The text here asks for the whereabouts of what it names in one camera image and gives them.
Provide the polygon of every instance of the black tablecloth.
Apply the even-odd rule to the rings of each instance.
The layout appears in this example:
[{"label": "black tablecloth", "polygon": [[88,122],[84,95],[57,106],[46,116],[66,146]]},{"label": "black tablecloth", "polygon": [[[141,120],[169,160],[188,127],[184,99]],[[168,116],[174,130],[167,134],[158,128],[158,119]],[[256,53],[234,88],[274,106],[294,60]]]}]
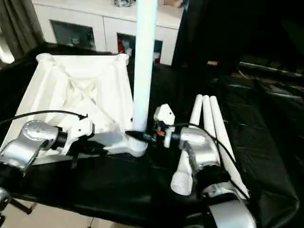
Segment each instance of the black tablecloth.
[{"label": "black tablecloth", "polygon": [[[0,71],[1,119],[15,114],[35,71],[38,53],[96,55],[70,47],[44,44]],[[133,88],[133,64],[128,66]],[[153,68],[149,116],[168,103],[175,122],[187,122],[196,94],[216,95],[241,175],[252,194],[250,208],[261,227],[302,227],[304,105],[301,90],[222,75]],[[9,124],[2,125],[3,139]],[[200,211],[195,192],[189,197],[170,189],[180,151],[149,147],[141,158],[127,154],[37,165],[30,168],[12,195],[125,224],[181,226]]]}]

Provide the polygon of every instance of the red object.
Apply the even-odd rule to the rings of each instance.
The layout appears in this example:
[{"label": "red object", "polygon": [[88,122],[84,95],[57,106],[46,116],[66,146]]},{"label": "red object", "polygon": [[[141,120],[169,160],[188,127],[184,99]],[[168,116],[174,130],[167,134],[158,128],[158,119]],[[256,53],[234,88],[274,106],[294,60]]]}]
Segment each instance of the red object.
[{"label": "red object", "polygon": [[118,53],[124,53],[124,46],[122,43],[122,39],[118,38]]}]

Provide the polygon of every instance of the cabinet door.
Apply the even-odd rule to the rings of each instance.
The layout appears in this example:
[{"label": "cabinet door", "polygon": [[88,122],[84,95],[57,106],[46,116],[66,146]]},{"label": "cabinet door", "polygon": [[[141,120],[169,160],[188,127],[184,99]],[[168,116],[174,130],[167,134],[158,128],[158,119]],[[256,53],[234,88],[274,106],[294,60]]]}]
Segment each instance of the cabinet door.
[{"label": "cabinet door", "polygon": [[106,51],[103,17],[34,4],[46,42]]},{"label": "cabinet door", "polygon": [[[129,36],[130,46],[135,54],[136,22],[104,17],[104,29],[108,51],[118,53],[118,39]],[[171,65],[177,34],[178,30],[156,27],[154,51],[160,53],[160,63]]]}]

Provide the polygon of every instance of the black cable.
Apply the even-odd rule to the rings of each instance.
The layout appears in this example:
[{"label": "black cable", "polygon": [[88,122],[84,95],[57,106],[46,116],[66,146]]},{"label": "black cable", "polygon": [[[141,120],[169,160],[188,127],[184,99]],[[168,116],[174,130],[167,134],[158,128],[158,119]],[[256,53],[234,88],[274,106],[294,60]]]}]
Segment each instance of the black cable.
[{"label": "black cable", "polygon": [[231,184],[244,196],[245,199],[249,200],[249,197],[240,189],[240,187],[230,179]]},{"label": "black cable", "polygon": [[6,122],[10,122],[19,118],[23,118],[26,116],[30,116],[30,115],[37,115],[37,114],[44,114],[44,113],[64,113],[64,114],[68,114],[68,115],[76,115],[78,116],[80,119],[84,119],[86,118],[86,116],[81,115],[81,114],[77,114],[77,113],[73,113],[73,112],[69,112],[69,111],[63,111],[63,110],[44,110],[44,111],[36,111],[36,112],[31,112],[31,113],[25,113],[25,114],[21,114],[21,115],[16,115],[12,118],[6,119],[6,120],[2,120],[0,121],[0,125],[4,124]]},{"label": "black cable", "polygon": [[92,218],[91,224],[90,224],[90,226],[89,226],[88,228],[91,228],[91,227],[92,227],[92,223],[93,223],[93,220],[94,220],[94,219],[95,219],[95,217]]},{"label": "black cable", "polygon": [[[184,126],[194,126],[194,127],[197,127],[199,129],[201,129],[202,131],[204,131],[212,140],[213,142],[216,144],[215,141],[218,142],[218,144],[220,144],[224,151],[226,152],[226,154],[228,155],[229,159],[231,160],[231,162],[233,163],[233,165],[236,167],[237,170],[239,170],[238,168],[238,165],[237,163],[235,162],[235,160],[233,159],[233,157],[231,156],[231,154],[229,153],[228,149],[226,148],[226,146],[224,146],[224,144],[219,141],[216,137],[213,137],[207,130],[205,130],[204,128],[201,128],[199,125],[196,125],[196,124],[193,124],[193,123],[176,123],[176,124],[173,124],[173,125],[169,125],[168,127],[184,127]],[[244,196],[244,198],[246,200],[249,200],[249,197],[242,191],[242,189],[233,181],[231,180],[231,184]]]}]

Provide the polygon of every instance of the white plastic tube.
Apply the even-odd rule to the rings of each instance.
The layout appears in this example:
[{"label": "white plastic tube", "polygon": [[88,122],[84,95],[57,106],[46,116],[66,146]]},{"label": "white plastic tube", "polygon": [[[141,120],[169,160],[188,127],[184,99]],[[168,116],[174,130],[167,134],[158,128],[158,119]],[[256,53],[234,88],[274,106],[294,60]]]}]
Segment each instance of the white plastic tube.
[{"label": "white plastic tube", "polygon": [[[211,110],[212,110],[214,127],[215,127],[215,132],[217,135],[217,139],[221,143],[224,144],[224,146],[227,148],[228,152],[231,154],[233,159],[235,159],[233,151],[232,151],[232,147],[230,144],[230,140],[229,140],[229,137],[228,137],[225,125],[224,125],[223,117],[222,117],[222,114],[219,109],[218,100],[215,96],[210,97],[210,104],[211,104]],[[221,146],[219,146],[219,152],[222,156],[224,167],[229,172],[231,179],[239,186],[239,188],[247,196],[249,196],[248,190],[247,190],[246,186],[244,185],[244,183],[242,182],[239,172],[237,171],[236,167],[230,160],[229,156],[226,154],[226,152],[224,151],[224,149]]]},{"label": "white plastic tube", "polygon": [[[137,1],[137,32],[134,69],[133,129],[145,131],[147,126],[152,63],[157,16],[157,0]],[[147,144],[130,140],[131,149],[142,156]]]},{"label": "white plastic tube", "polygon": [[[199,125],[203,96],[197,95],[192,109],[190,123]],[[192,168],[186,151],[181,151],[179,165],[171,180],[171,189],[183,196],[188,196],[192,191]]]},{"label": "white plastic tube", "polygon": [[216,137],[210,99],[208,95],[203,96],[203,116],[204,116],[204,129],[208,133],[210,133],[213,137]]}]

